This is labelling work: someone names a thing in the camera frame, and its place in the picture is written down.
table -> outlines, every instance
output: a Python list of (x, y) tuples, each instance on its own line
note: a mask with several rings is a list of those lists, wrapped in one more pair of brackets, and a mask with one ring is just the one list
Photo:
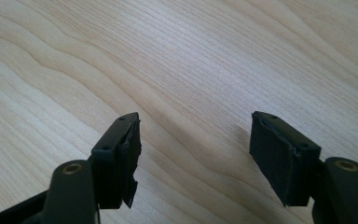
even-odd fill
[(256, 110), (358, 161), (358, 1), (0, 0), (0, 211), (137, 111), (138, 190), (103, 223), (312, 223), (249, 155)]

wood grain pattern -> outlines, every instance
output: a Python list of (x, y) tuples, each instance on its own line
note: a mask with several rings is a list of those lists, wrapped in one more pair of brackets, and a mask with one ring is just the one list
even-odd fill
[(0, 1), (0, 211), (138, 111), (133, 208), (103, 223), (312, 223), (249, 155), (255, 110), (358, 161), (358, 1)]

wood grain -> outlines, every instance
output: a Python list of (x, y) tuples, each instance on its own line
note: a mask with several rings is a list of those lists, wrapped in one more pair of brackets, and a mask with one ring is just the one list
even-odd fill
[(138, 111), (133, 208), (103, 223), (312, 223), (249, 155), (255, 110), (358, 161), (358, 1), (0, 1), (0, 211)]

wooden surface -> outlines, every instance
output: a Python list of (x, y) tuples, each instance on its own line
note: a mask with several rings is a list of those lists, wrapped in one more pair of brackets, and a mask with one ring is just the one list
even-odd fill
[(103, 223), (312, 223), (249, 155), (255, 110), (358, 161), (358, 0), (0, 1), (0, 211), (138, 111), (138, 191)]

